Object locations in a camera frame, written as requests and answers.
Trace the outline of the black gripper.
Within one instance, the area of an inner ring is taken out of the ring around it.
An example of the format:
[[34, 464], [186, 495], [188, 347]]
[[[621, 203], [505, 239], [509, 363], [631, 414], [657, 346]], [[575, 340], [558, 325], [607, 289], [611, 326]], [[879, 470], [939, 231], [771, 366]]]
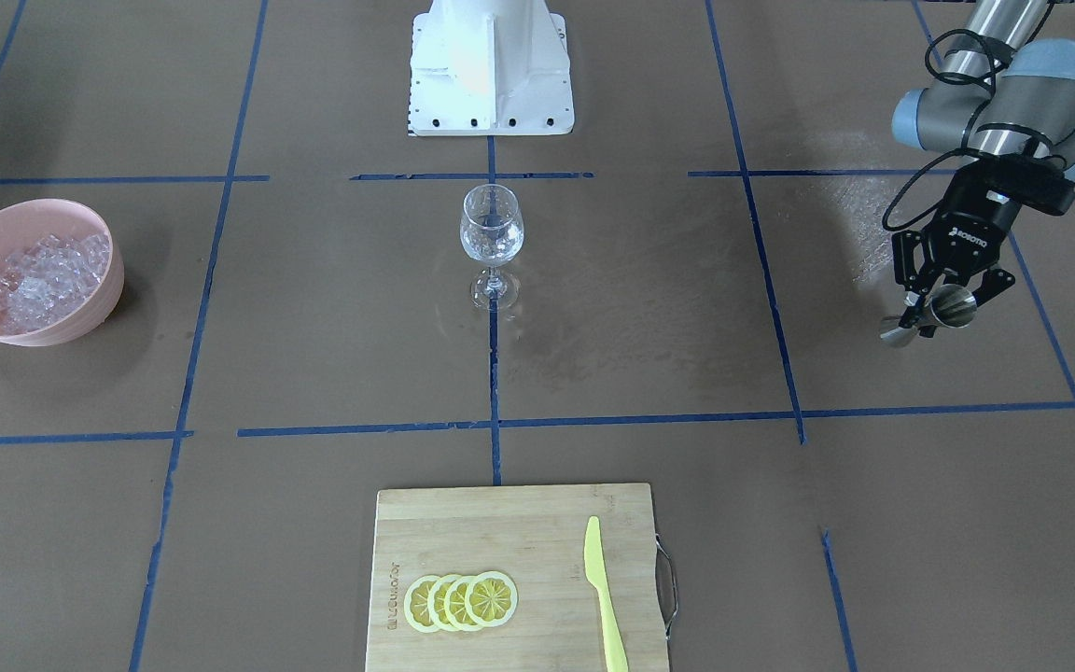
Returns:
[[[926, 229], [891, 235], [895, 284], [905, 292], [900, 323], [921, 321], [940, 275], [974, 276], [998, 263], [1012, 221], [1014, 200], [989, 186], [981, 167], [956, 171]], [[993, 268], [983, 273], [977, 289], [956, 286], [954, 328], [968, 327], [1015, 282], [1010, 272]]]

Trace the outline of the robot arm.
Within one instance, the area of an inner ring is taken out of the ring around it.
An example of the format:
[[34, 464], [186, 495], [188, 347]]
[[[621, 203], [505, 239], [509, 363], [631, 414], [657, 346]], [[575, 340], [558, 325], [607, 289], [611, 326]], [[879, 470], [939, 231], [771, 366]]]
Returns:
[[880, 337], [907, 343], [961, 329], [1015, 284], [999, 264], [1024, 209], [1061, 217], [1075, 201], [1075, 41], [1040, 39], [1049, 1], [981, 1], [968, 25], [937, 38], [931, 82], [901, 97], [902, 145], [958, 159], [943, 196], [891, 234], [900, 315]]

